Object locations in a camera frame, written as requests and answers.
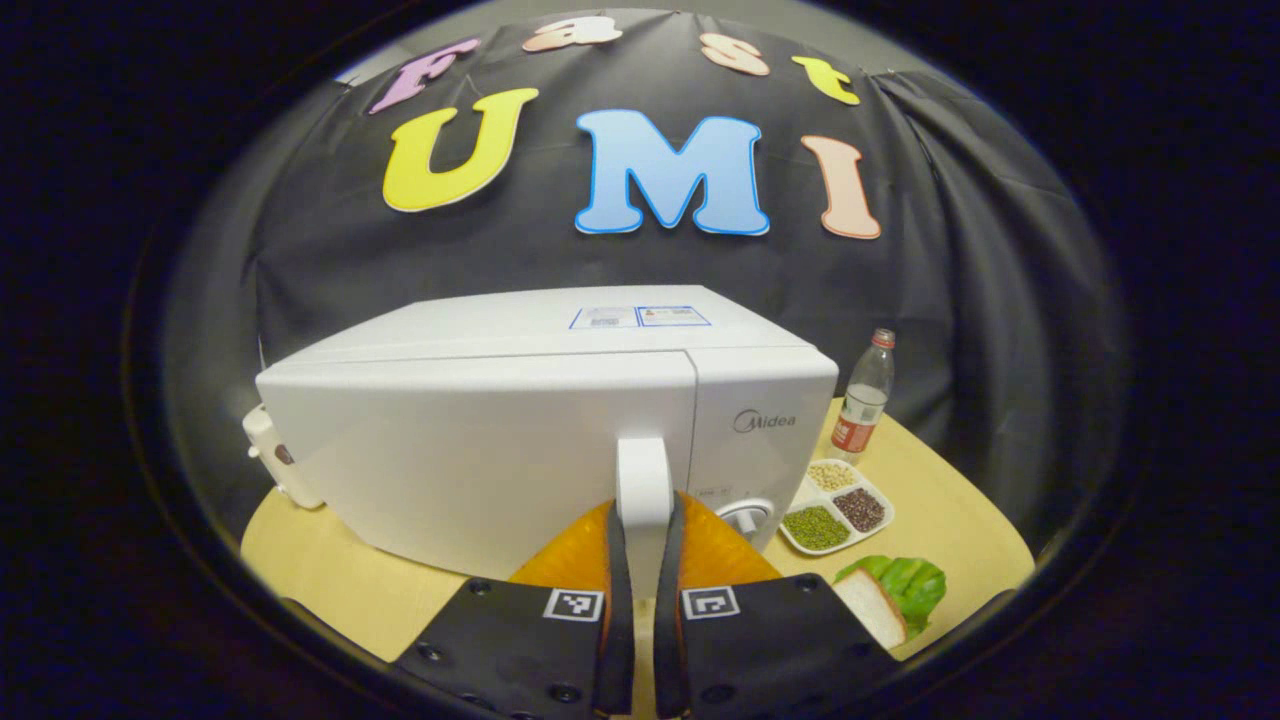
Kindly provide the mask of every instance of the lettuce leaf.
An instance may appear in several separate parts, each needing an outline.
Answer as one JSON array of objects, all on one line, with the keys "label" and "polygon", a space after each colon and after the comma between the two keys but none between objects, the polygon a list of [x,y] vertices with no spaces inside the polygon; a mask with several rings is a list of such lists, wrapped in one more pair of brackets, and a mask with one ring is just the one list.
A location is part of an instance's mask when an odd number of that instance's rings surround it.
[{"label": "lettuce leaf", "polygon": [[865,569],[876,582],[884,588],[897,603],[902,619],[906,620],[908,639],[929,626],[929,612],[947,594],[947,577],[937,565],[922,557],[888,559],[883,555],[868,555],[840,573],[833,583],[838,583],[856,569]]}]

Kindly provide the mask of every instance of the plastic bottle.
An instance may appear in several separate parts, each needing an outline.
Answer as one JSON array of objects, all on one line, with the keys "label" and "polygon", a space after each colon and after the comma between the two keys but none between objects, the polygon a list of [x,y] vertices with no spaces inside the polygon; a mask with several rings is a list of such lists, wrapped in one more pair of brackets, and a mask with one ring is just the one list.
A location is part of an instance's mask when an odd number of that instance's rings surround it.
[{"label": "plastic bottle", "polygon": [[856,465],[867,450],[876,424],[884,414],[884,404],[893,389],[893,331],[877,328],[872,346],[854,365],[845,389],[845,405],[831,433],[828,457]]}]

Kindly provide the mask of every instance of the letter m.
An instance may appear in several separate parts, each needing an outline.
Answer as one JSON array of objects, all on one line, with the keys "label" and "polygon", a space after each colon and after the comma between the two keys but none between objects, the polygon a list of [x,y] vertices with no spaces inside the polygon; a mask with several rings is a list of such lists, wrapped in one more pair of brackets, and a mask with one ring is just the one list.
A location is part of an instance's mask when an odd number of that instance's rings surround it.
[{"label": "letter m", "polygon": [[684,217],[699,183],[703,206],[694,224],[705,232],[764,234],[769,218],[755,192],[753,151],[760,128],[735,118],[704,118],[676,152],[636,110],[596,110],[577,119],[591,133],[591,204],[575,224],[585,233],[622,233],[640,227],[644,215],[631,205],[630,179],[663,227]]}]

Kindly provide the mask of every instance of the letter u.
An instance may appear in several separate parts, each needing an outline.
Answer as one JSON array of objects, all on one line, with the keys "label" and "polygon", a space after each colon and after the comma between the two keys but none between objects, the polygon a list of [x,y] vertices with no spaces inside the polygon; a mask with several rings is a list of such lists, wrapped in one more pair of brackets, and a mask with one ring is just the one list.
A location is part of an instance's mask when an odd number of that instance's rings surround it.
[{"label": "letter u", "polygon": [[458,111],[445,108],[396,128],[390,160],[383,178],[383,199],[404,213],[417,213],[457,202],[489,184],[507,165],[516,142],[516,122],[525,102],[538,97],[526,87],[481,97],[472,109],[484,113],[471,158],[444,173],[430,169],[431,150],[444,123]]}]

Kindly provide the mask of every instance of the microwave label sticker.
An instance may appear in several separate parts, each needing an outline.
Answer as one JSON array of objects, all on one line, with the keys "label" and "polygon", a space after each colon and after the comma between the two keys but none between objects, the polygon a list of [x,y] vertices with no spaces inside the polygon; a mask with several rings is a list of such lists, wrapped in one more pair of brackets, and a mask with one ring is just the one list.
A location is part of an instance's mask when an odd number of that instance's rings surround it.
[{"label": "microwave label sticker", "polygon": [[640,306],[636,314],[645,328],[710,325],[689,305]]},{"label": "microwave label sticker", "polygon": [[635,307],[582,307],[573,316],[568,329],[637,328],[640,319]]}]

